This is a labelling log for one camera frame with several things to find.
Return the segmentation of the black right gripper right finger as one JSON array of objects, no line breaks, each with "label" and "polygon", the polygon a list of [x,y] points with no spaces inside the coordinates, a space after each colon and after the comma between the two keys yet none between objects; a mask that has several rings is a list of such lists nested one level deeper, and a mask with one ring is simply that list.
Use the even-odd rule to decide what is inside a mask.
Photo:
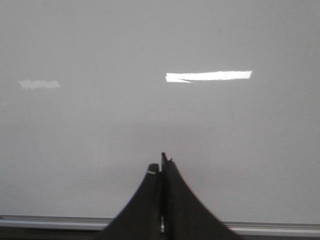
[{"label": "black right gripper right finger", "polygon": [[241,240],[196,197],[175,162],[161,154],[162,213],[168,240]]}]

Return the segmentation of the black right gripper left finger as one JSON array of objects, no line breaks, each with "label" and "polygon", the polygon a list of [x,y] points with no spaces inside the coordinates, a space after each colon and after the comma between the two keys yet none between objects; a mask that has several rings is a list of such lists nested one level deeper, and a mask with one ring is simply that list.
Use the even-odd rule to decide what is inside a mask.
[{"label": "black right gripper left finger", "polygon": [[115,219],[95,240],[159,240],[161,234],[161,173],[159,165],[148,166],[140,186]]}]

